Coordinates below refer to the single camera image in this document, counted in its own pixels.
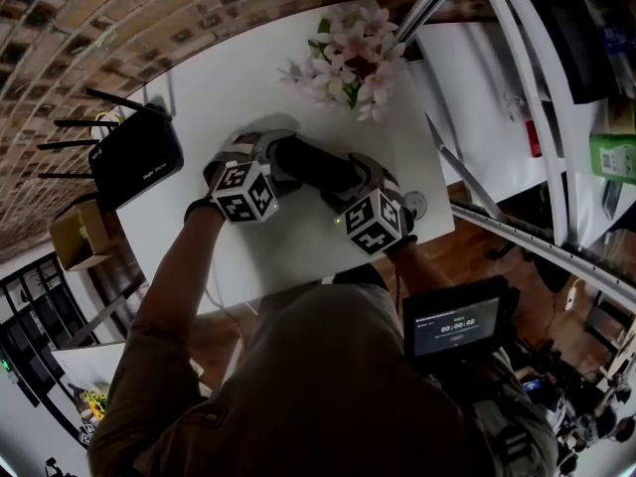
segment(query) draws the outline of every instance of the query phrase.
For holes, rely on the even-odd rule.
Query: green package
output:
[[[594,175],[636,184],[636,135],[593,134],[589,155]]]

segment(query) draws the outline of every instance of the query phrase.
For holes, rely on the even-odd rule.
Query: black and white cube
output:
[[[336,218],[336,223],[344,226],[351,242],[372,255],[401,239],[399,209],[397,202],[377,189]]]
[[[257,161],[229,164],[212,196],[231,223],[260,223],[278,208]]]

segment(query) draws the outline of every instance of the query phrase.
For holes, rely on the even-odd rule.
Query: forearm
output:
[[[217,209],[195,210],[161,260],[135,323],[150,323],[187,342],[203,296],[224,218]]]
[[[387,256],[396,267],[410,295],[428,293],[453,285],[415,243],[409,243],[394,252],[388,252]]]

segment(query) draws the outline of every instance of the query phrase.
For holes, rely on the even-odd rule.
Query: digital screen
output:
[[[499,297],[415,320],[414,354],[443,352],[492,336],[497,325]]]

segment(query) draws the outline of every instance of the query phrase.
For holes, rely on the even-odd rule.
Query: person's left arm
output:
[[[88,448],[95,477],[125,472],[201,400],[187,343],[223,223],[213,206],[194,210],[161,261],[126,340],[107,414]]]

